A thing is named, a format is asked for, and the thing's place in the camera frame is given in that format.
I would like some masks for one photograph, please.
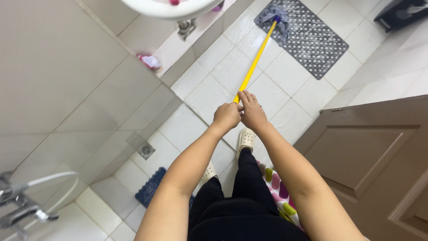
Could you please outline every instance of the sink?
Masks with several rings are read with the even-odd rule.
[[[219,5],[223,0],[180,0],[180,4],[173,6],[169,0],[122,0],[123,3],[135,11],[171,21],[185,21],[197,18]]]

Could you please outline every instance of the polka dot fabric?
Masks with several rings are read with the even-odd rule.
[[[282,47],[316,79],[321,79],[349,45],[300,1],[273,0],[271,3],[283,7],[288,13],[290,33]],[[259,27],[268,32],[271,23],[264,22]],[[272,33],[277,42],[279,34],[278,31]]]

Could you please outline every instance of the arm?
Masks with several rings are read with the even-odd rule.
[[[363,241],[336,195],[311,163],[270,124],[256,97],[239,92],[244,106],[242,122],[266,147],[275,170],[296,205],[299,219],[313,241]]]
[[[242,106],[223,104],[214,121],[168,168],[147,208],[134,241],[187,240],[189,199],[220,139],[235,128]]]

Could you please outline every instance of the brown door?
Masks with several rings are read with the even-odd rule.
[[[325,110],[294,147],[367,238],[428,240],[428,95]]]

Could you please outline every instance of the suction bath mat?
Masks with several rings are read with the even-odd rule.
[[[153,174],[153,176],[146,182],[146,184],[135,194],[135,198],[145,207],[148,208],[150,201],[153,198],[159,184],[161,183],[163,176],[166,173],[164,167],[160,167],[159,170]],[[191,196],[189,200],[189,211],[192,207],[195,196]]]
[[[331,30],[315,13],[297,0],[273,0],[288,13],[290,33],[282,47],[320,80],[346,52],[349,45]],[[263,22],[261,29],[268,32],[271,23]],[[279,32],[272,38],[279,41]]]

